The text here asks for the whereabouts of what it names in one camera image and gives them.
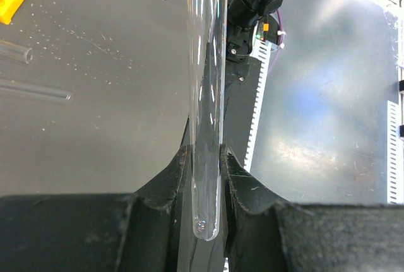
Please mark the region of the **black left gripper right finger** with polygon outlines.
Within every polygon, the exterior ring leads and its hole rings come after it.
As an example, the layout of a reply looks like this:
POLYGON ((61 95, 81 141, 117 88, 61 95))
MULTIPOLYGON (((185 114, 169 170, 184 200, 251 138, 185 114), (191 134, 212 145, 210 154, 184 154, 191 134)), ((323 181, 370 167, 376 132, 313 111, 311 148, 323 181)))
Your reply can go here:
POLYGON ((402 271, 403 206, 299 204, 220 152, 231 271, 402 271))

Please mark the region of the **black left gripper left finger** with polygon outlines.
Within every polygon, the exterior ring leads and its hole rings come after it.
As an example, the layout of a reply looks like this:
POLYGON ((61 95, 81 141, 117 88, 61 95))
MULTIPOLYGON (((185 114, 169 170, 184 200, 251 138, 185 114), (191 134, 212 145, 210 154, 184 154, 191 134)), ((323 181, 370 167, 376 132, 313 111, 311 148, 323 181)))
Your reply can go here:
POLYGON ((175 271, 190 149, 133 193, 1 198, 2 271, 175 271))

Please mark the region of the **short clear test tube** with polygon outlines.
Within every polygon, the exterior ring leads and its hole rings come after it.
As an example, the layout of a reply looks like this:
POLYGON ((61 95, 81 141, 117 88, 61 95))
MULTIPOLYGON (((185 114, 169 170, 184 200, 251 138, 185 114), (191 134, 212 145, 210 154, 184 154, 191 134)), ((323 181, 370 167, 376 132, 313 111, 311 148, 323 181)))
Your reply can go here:
POLYGON ((2 60, 13 60, 29 64, 33 59, 32 48, 1 40, 0 52, 2 60))

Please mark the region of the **long thin glass tube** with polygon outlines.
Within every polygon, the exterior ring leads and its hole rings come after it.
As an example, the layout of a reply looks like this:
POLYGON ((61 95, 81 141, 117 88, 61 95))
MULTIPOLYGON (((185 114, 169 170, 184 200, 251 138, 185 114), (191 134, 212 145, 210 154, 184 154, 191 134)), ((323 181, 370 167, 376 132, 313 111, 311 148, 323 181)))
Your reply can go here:
POLYGON ((1 94, 58 103, 70 103, 74 99, 73 93, 66 90, 6 80, 1 80, 1 94))

